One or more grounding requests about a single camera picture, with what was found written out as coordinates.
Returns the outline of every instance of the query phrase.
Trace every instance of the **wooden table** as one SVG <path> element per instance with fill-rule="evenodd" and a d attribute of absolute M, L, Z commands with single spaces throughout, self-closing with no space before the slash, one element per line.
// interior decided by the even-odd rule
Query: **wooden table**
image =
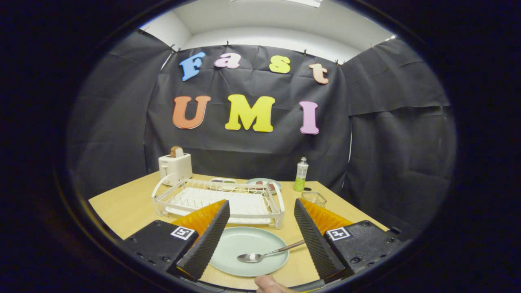
<path fill-rule="evenodd" d="M 197 180 L 210 180 L 211 178 L 213 178 L 213 176 L 197 174 L 194 174 L 192 177 L 192 179 Z M 159 172 L 155 172 L 93 197 L 89 202 L 105 224 L 119 237 L 126 239 L 156 219 L 169 223 L 178 219 L 175 215 L 159 216 L 154 209 L 151 194 L 159 180 Z M 237 183 L 246 182 L 245 179 L 236 180 Z M 274 227 L 268 225 L 252 225 L 252 227 L 268 230 L 278 235 L 287 244 L 291 244 L 303 239 L 293 215 L 295 199 L 299 198 L 301 193 L 293 190 L 294 182 L 292 181 L 281 181 L 280 183 L 282 184 L 281 193 L 286 207 L 282 229 L 276 230 Z M 312 191 L 320 192 L 326 198 L 327 203 L 325 207 L 328 210 L 354 223 L 369 220 L 383 230 L 388 230 L 385 226 L 364 214 L 319 182 L 307 181 L 306 187 L 310 187 Z M 162 185 L 157 194 L 161 194 L 168 188 L 169 186 Z M 227 225 L 227 227 L 236 226 L 247 225 Z M 301 285 L 319 279 L 306 245 L 291 249 L 287 263 L 271 275 L 278 282 L 287 287 Z M 217 270 L 210 264 L 201 277 L 201 281 L 204 282 L 241 289 L 256 289 L 257 286 L 253 282 L 253 279 L 254 278 L 229 275 Z"/>

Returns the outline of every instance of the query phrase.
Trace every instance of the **toaster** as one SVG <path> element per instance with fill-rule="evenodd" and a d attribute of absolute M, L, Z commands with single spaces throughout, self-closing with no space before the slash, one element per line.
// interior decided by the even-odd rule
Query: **toaster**
<path fill-rule="evenodd" d="M 163 184 L 173 186 L 185 178 L 192 178 L 192 157 L 184 154 L 178 157 L 170 155 L 159 157 L 159 175 L 161 179 L 168 176 Z"/>

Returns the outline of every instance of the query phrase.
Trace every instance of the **spoon handle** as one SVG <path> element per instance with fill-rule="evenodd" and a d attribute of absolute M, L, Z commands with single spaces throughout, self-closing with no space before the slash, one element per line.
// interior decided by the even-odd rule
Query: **spoon handle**
<path fill-rule="evenodd" d="M 293 243 L 293 244 L 288 245 L 288 246 L 286 246 L 286 247 L 283 247 L 283 248 L 280 248 L 280 249 L 274 250 L 274 251 L 272 251 L 272 252 L 270 252 L 270 253 L 268 253 L 268 254 L 272 254 L 272 253 L 275 253 L 275 252 L 281 252 L 281 251 L 284 251 L 284 250 L 288 250 L 288 249 L 290 249 L 290 248 L 293 248 L 293 247 L 295 247 L 295 246 L 302 245 L 302 244 L 304 244 L 304 243 L 305 243 L 305 241 L 304 241 L 304 239 L 302 239 L 302 240 L 300 240 L 299 242 L 296 242 L 296 243 Z"/>

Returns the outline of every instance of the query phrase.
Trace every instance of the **light green plate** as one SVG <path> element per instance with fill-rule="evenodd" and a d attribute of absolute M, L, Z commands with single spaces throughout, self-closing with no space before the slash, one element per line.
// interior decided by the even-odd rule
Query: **light green plate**
<path fill-rule="evenodd" d="M 277 235 L 253 227 L 224 229 L 210 264 L 225 273 L 240 277 L 256 277 L 281 268 L 290 253 L 288 250 L 268 255 L 258 263 L 244 263 L 237 256 L 245 253 L 268 253 L 287 246 Z"/>
<path fill-rule="evenodd" d="M 250 179 L 250 180 L 246 181 L 246 184 L 257 184 L 258 181 L 262 181 L 262 183 L 266 184 L 266 185 L 268 185 L 268 183 L 270 183 L 270 182 L 273 182 L 273 183 L 275 183 L 275 185 L 277 185 L 279 190 L 282 190 L 282 184 L 280 182 L 272 180 L 272 179 L 268 179 L 268 178 L 253 178 L 253 179 Z M 257 190 L 252 189 L 252 188 L 250 188 L 250 192 L 262 193 L 262 191 L 257 191 Z"/>

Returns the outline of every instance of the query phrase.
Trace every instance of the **white wall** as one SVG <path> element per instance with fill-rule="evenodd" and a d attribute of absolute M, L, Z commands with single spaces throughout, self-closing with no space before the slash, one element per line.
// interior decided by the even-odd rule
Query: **white wall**
<path fill-rule="evenodd" d="M 339 63 L 347 61 L 361 53 L 360 50 L 323 36 L 280 28 L 249 27 L 221 29 L 193 35 L 186 41 L 183 49 L 226 45 L 261 45 L 286 48 L 306 52 Z"/>
<path fill-rule="evenodd" d="M 192 36 L 173 10 L 145 23 L 140 29 L 146 29 L 147 33 L 162 40 L 168 46 L 175 44 L 173 47 L 175 50 L 179 47 L 184 48 L 186 42 Z"/>

